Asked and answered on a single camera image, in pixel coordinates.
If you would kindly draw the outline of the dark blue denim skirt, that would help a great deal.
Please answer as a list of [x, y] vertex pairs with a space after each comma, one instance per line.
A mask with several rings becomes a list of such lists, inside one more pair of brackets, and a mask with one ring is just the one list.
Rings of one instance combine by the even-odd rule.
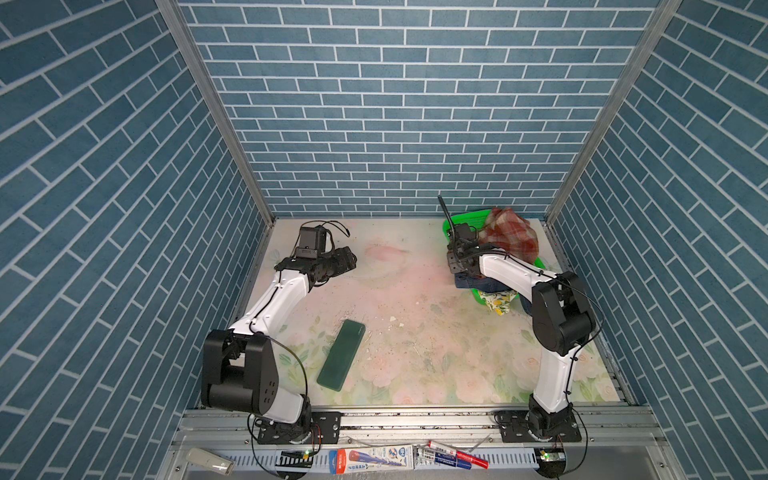
[[510, 291], [506, 284], [485, 276], [474, 276], [468, 273], [456, 273], [454, 283], [458, 289], [474, 289], [483, 293], [499, 293]]

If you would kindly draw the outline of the green plastic basket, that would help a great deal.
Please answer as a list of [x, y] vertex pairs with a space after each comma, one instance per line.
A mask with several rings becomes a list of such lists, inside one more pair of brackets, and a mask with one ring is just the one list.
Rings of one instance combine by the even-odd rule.
[[[486, 209], [486, 210], [479, 210], [479, 211], [453, 215], [452, 221], [454, 224], [459, 224], [459, 223], [468, 224], [476, 232], [477, 240], [479, 240], [478, 233], [482, 229], [484, 225], [484, 221], [486, 220], [486, 217], [488, 216], [491, 210], [492, 209]], [[545, 268], [545, 264], [539, 259], [539, 255], [532, 265], [534, 265], [536, 268]], [[475, 300], [478, 303], [480, 303], [481, 305], [485, 305], [484, 301], [480, 297], [481, 292], [474, 289], [469, 289], [469, 290], [472, 292], [473, 296], [475, 297]]]

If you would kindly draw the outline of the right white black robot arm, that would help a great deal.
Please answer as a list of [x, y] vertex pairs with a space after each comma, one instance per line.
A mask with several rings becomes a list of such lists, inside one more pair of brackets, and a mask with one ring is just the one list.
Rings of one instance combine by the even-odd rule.
[[449, 221], [448, 225], [447, 260], [453, 273], [496, 280], [531, 304], [532, 330], [542, 356], [527, 424], [533, 437], [548, 441], [573, 424], [574, 367], [596, 331], [583, 282], [573, 272], [540, 269], [497, 247], [482, 245], [465, 223]]

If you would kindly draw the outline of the red plaid skirt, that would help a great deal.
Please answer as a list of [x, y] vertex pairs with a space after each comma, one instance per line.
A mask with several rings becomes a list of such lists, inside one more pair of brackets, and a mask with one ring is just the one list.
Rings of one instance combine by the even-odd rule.
[[539, 240], [530, 222], [511, 208], [493, 208], [478, 233], [481, 244], [492, 244], [513, 257], [533, 264], [539, 255]]

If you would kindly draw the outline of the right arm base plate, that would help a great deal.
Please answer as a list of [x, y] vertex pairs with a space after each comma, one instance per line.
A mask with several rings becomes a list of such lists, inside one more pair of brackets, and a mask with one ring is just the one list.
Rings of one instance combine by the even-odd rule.
[[560, 412], [543, 410], [497, 410], [492, 414], [504, 443], [582, 441], [579, 423], [571, 407]]

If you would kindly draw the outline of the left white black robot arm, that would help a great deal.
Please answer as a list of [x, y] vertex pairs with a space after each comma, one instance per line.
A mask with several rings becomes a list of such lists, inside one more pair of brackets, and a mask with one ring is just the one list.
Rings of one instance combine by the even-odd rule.
[[252, 414], [274, 427], [284, 442], [312, 430], [307, 393], [280, 386], [274, 336], [299, 303], [319, 285], [356, 268], [348, 247], [315, 258], [286, 257], [257, 303], [226, 329], [211, 331], [203, 344], [201, 402], [205, 407]]

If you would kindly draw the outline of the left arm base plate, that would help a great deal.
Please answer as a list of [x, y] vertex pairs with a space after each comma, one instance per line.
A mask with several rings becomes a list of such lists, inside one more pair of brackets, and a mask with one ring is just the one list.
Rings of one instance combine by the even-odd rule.
[[294, 424], [257, 419], [254, 433], [260, 445], [337, 444], [342, 414], [339, 411], [317, 411], [302, 414]]

